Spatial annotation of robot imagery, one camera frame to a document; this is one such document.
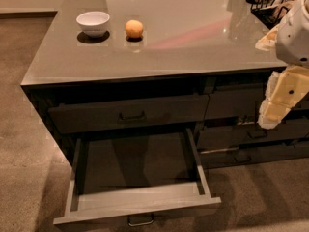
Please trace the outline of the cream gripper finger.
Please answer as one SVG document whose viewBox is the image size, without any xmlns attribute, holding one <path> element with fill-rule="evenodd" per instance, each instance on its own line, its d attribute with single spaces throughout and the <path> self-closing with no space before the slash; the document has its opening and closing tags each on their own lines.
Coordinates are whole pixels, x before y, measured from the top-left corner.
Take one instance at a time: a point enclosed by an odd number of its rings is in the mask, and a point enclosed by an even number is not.
<svg viewBox="0 0 309 232">
<path fill-rule="evenodd" d="M 259 126 L 274 129 L 308 93 L 308 68 L 288 66 L 282 72 L 273 72 L 259 109 Z"/>
<path fill-rule="evenodd" d="M 266 35 L 260 38 L 256 44 L 255 48 L 262 51 L 271 51 L 276 45 L 277 31 L 269 31 Z"/>
</svg>

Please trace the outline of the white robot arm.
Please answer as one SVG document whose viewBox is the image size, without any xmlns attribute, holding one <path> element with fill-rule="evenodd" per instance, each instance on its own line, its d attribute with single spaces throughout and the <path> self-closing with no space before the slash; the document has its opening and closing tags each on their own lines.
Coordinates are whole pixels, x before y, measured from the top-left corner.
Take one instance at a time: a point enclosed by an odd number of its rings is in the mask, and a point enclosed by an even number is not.
<svg viewBox="0 0 309 232">
<path fill-rule="evenodd" d="M 258 124 L 274 129 L 309 93 L 309 0 L 296 0 L 255 47 L 275 50 L 287 64 L 282 72 L 273 72 L 268 80 L 265 99 L 259 110 Z"/>
</svg>

